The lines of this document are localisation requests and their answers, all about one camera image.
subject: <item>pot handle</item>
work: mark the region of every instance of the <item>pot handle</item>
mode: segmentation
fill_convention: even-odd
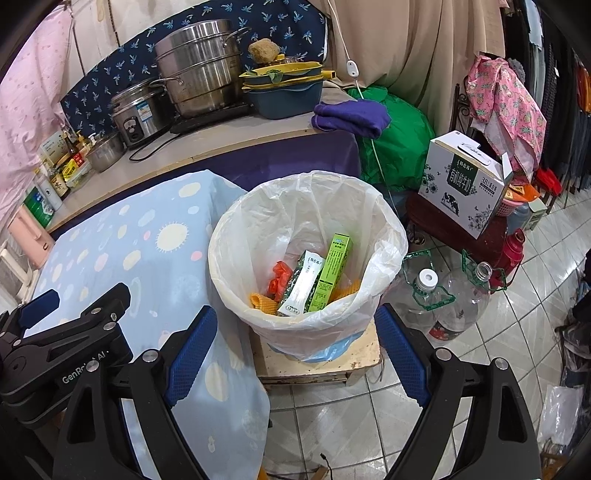
[[[167,77],[163,79],[153,80],[148,84],[148,86],[151,88],[158,87],[160,85],[166,86],[166,82],[170,82],[171,80],[176,80],[179,85],[184,85],[184,82],[179,77]]]
[[[224,39],[223,44],[222,44],[223,47],[226,48],[228,46],[228,40],[230,40],[230,38],[236,37],[236,40],[240,40],[244,35],[246,35],[248,32],[250,32],[250,30],[252,30],[251,27],[242,27],[236,31],[233,31]]]

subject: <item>trash can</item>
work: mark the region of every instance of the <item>trash can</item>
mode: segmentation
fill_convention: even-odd
[[[252,308],[249,295],[266,293],[277,261],[295,265],[305,250],[326,257],[335,233],[352,240],[341,282],[361,279],[356,294],[295,317]],[[374,187],[312,171],[268,181],[238,199],[220,218],[208,256],[226,307],[272,348],[306,360],[366,329],[407,250],[402,224]]]

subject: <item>yellow tray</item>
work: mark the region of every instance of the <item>yellow tray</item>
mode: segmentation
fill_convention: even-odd
[[[247,92],[249,90],[272,90],[279,87],[287,87],[289,85],[297,85],[298,83],[315,82],[317,80],[332,80],[336,74],[334,70],[323,70],[321,75],[313,77],[298,77],[292,80],[284,80],[279,83],[266,83],[264,85],[248,85],[244,84],[242,90]]]
[[[317,61],[299,61],[297,63],[281,63],[279,65],[269,65],[268,67],[261,67],[259,69],[251,70],[251,73],[245,72],[240,76],[243,78],[257,77],[266,75],[269,70],[279,70],[281,73],[294,74],[305,72],[306,70],[322,68],[322,64]]]

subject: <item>green bag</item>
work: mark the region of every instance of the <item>green bag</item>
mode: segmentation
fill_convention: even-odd
[[[355,88],[347,93],[353,98],[361,98]],[[382,132],[382,136],[374,140],[386,186],[395,192],[418,190],[421,186],[429,141],[435,138],[435,132],[427,117],[410,103],[388,93],[384,87],[370,86],[363,90],[363,97],[384,105],[392,119],[390,126]],[[357,143],[361,158],[361,179],[372,185],[383,184],[371,140],[357,137]]]

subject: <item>light blue tablecloth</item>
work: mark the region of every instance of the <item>light blue tablecloth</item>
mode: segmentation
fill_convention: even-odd
[[[35,296],[53,288],[60,307],[28,335],[78,318],[118,282],[131,292],[119,321],[138,356],[185,329],[205,304],[218,332],[189,396],[173,414],[212,480],[254,480],[267,438],[269,399],[256,377],[246,326],[211,283],[207,246],[220,216],[244,190],[209,172],[186,174],[121,200],[62,235]],[[144,475],[157,479],[135,416],[125,418]]]

